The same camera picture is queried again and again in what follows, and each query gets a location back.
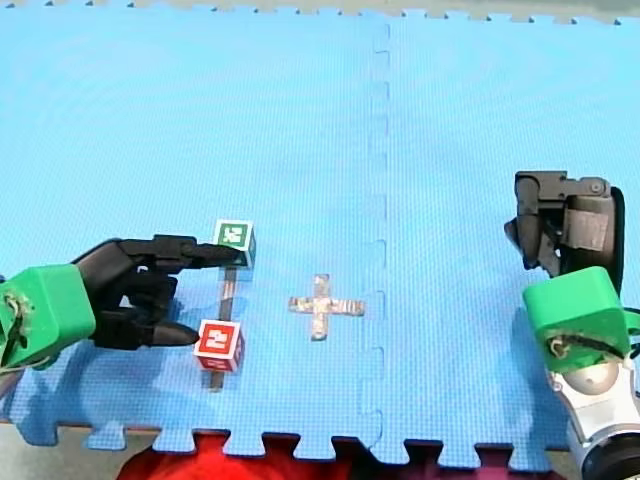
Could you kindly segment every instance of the robotic hand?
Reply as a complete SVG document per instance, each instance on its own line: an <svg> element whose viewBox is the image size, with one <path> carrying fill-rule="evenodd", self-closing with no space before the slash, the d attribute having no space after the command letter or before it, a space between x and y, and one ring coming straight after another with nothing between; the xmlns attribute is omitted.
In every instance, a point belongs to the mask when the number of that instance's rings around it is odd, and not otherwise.
<svg viewBox="0 0 640 480"><path fill-rule="evenodd" d="M638 310L620 303L624 198L601 178L518 172L517 216L505 225L527 270L524 291L550 385L569 413L568 443L584 480L640 475L640 403L630 336Z"/></svg>
<svg viewBox="0 0 640 480"><path fill-rule="evenodd" d="M195 343L197 332L167 319L178 284L171 275L232 266L239 256L193 237L156 235L108 240L70 264L0 277L0 398L26 368L50 366L85 338L119 350Z"/></svg>

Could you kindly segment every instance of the gray floor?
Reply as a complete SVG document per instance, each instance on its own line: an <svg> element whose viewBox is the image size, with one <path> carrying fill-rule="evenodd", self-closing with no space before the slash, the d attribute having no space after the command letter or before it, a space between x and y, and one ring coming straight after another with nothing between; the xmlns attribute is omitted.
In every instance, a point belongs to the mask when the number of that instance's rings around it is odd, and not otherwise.
<svg viewBox="0 0 640 480"><path fill-rule="evenodd" d="M150 0L139 0L139 5ZM188 5L194 0L170 0L177 5ZM221 9L232 8L233 0L198 1L215 4ZM254 0L242 4L255 5L262 10L270 10L277 5L295 4L302 12L312 12L319 7L333 6L345 13L355 13L360 9L376 9L390 14L400 14L403 8L424 8L433 16L443 15L445 10L468 11L473 18L484 18L488 13L508 12L514 19L524 20L533 14L555 15L560 22L568 22L573 16L592 16L602 21L612 22L617 16L640 17L638 0ZM82 447L86 432L60 429L60 444L55 448L36 448L25 445L18 433L10 426L0 426L0 465L7 477L16 480L112 480L122 463L131 455L146 448L152 441L150 436L131 436L129 448L125 452L94 452ZM551 455L552 463L568 479L579 479L571 459L566 454Z"/></svg>

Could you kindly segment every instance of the green cube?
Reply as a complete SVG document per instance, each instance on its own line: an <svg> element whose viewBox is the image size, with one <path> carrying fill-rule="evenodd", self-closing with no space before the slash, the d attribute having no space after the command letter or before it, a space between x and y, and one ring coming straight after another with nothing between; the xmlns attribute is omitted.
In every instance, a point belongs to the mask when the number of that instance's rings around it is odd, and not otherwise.
<svg viewBox="0 0 640 480"><path fill-rule="evenodd" d="M565 373L603 360L602 352L580 345L572 345L563 358L553 355L547 342L559 335L604 342L623 355L631 348L624 309L604 268L560 275L527 288L523 298L551 371Z"/></svg>
<svg viewBox="0 0 640 480"><path fill-rule="evenodd" d="M226 245L242 252L237 262L238 268L253 269L256 257L253 222L218 220L213 237L216 245Z"/></svg>

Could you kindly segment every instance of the red cube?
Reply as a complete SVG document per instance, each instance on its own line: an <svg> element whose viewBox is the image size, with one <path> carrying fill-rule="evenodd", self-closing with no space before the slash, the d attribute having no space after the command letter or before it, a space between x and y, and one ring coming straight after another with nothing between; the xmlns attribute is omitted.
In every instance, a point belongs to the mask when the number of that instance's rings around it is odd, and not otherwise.
<svg viewBox="0 0 640 480"><path fill-rule="evenodd" d="M235 372L244 357L244 337L240 324L202 320L200 340L196 342L193 354L207 370Z"/></svg>

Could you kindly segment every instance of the green gripper mount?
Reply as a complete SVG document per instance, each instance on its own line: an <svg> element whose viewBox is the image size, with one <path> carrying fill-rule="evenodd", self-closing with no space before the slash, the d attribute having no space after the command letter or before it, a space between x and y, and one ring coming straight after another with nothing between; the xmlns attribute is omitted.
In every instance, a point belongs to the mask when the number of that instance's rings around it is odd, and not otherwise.
<svg viewBox="0 0 640 480"><path fill-rule="evenodd" d="M554 355L549 348L552 339L589 339L625 356L631 351L629 336L640 332L640 315L625 311L607 271L601 267L532 285L523 298L546 367L552 372L567 373L605 360L603 351L583 343Z"/></svg>
<svg viewBox="0 0 640 480"><path fill-rule="evenodd" d="M56 358L67 346L89 337L95 326L75 265L29 268L0 283L0 352L11 349L2 355L2 368ZM15 341L10 341L14 334Z"/></svg>

